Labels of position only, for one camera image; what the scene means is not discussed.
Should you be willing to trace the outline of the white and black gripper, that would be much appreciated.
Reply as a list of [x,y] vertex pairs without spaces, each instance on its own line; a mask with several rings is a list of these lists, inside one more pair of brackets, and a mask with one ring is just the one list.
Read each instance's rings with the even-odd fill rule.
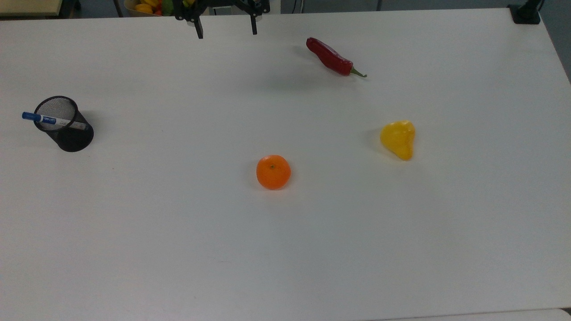
[[252,34],[257,35],[257,18],[269,13],[269,0],[174,0],[173,16],[179,20],[192,22],[198,39],[204,38],[202,22],[199,19],[208,9],[236,7],[249,15]]

